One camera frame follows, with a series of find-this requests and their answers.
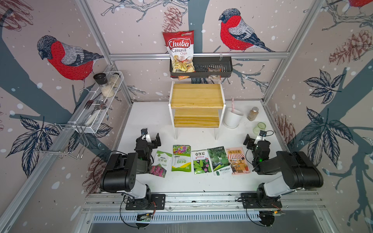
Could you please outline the dark green seed bag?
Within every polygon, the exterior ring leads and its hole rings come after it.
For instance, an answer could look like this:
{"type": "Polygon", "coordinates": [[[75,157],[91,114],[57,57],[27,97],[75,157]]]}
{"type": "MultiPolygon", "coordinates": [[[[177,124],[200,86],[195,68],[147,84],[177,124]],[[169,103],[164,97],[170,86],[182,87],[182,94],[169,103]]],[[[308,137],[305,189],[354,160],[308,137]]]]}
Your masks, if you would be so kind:
{"type": "Polygon", "coordinates": [[[215,176],[231,175],[232,168],[228,160],[224,146],[210,148],[207,150],[211,160],[215,176]]]}

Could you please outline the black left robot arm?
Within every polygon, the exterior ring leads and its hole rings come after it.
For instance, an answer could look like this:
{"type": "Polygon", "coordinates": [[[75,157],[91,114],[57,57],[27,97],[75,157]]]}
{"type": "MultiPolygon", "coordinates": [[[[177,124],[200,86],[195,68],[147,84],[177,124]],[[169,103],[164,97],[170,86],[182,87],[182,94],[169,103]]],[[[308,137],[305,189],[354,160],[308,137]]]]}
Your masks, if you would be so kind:
{"type": "Polygon", "coordinates": [[[149,208],[154,205],[148,185],[136,180],[138,174],[148,174],[153,164],[152,152],[161,146],[159,134],[150,139],[148,133],[141,133],[136,139],[134,152],[115,151],[106,164],[99,187],[108,193],[122,192],[130,198],[135,208],[149,208]]]}

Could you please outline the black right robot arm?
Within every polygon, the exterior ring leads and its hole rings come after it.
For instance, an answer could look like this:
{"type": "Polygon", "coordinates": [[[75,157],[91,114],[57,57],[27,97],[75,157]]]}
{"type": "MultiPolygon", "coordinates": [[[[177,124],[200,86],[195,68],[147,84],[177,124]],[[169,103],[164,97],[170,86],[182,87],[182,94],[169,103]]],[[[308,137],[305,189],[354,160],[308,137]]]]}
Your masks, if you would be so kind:
{"type": "Polygon", "coordinates": [[[320,188],[323,177],[316,166],[302,151],[277,151],[276,157],[270,158],[270,142],[259,140],[255,143],[249,135],[243,143],[252,152],[253,171],[258,175],[281,176],[266,183],[261,183],[256,192],[241,193],[238,199],[245,209],[281,207],[280,197],[299,189],[320,188]]]}

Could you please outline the green flower seed bag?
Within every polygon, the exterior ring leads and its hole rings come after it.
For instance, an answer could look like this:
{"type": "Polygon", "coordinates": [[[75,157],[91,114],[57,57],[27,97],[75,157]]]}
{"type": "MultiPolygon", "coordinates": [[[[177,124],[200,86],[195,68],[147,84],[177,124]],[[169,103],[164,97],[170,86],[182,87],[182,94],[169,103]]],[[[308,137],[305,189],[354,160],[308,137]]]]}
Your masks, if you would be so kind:
{"type": "Polygon", "coordinates": [[[191,172],[191,146],[173,145],[172,172],[191,172]]]}

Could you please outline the mimosa seed bag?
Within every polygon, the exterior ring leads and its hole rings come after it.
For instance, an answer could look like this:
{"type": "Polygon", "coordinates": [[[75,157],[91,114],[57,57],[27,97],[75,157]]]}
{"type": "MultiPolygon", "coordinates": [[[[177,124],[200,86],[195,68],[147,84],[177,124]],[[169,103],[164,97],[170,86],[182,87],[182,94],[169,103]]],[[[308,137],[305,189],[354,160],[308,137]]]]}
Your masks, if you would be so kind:
{"type": "Polygon", "coordinates": [[[212,172],[208,150],[193,150],[191,152],[194,174],[212,172]]]}

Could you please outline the pink shop picture packet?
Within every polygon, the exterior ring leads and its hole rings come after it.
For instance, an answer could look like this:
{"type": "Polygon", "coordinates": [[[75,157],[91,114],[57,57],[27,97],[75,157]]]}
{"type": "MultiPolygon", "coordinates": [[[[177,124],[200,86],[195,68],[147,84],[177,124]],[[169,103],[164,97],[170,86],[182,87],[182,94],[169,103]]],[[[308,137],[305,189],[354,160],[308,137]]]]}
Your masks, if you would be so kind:
{"type": "Polygon", "coordinates": [[[230,163],[233,175],[242,175],[251,173],[246,161],[242,147],[227,148],[226,154],[230,163]]]}

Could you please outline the green white purple seed bag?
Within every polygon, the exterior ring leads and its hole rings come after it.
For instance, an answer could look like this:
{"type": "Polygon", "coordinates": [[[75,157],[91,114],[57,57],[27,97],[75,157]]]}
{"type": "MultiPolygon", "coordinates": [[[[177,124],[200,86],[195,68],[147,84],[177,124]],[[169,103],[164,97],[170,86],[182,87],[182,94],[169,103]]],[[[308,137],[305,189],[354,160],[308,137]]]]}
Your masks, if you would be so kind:
{"type": "Polygon", "coordinates": [[[158,150],[156,152],[150,174],[157,177],[165,178],[168,171],[168,166],[171,164],[172,157],[173,155],[171,153],[158,150]]]}

